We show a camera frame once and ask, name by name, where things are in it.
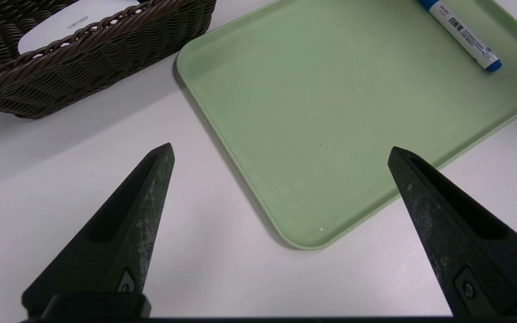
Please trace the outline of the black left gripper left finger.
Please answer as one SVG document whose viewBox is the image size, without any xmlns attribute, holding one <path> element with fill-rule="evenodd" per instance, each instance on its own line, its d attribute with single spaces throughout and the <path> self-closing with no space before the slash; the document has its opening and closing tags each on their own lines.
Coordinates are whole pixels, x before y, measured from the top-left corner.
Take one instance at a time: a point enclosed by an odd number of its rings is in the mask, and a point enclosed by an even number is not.
<svg viewBox="0 0 517 323">
<path fill-rule="evenodd" d="M 174 169 L 170 143 L 152 149 L 23 292 L 27 313 L 73 293 L 142 295 Z"/>
</svg>

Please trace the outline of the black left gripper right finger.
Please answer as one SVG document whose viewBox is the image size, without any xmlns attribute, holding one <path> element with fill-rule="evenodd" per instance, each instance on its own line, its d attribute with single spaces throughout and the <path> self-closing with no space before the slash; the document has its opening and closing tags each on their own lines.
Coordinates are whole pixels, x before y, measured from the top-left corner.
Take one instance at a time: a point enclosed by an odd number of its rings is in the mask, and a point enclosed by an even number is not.
<svg viewBox="0 0 517 323">
<path fill-rule="evenodd" d="M 420 156 L 388 167 L 456 317 L 517 317 L 517 233 Z"/>
</svg>

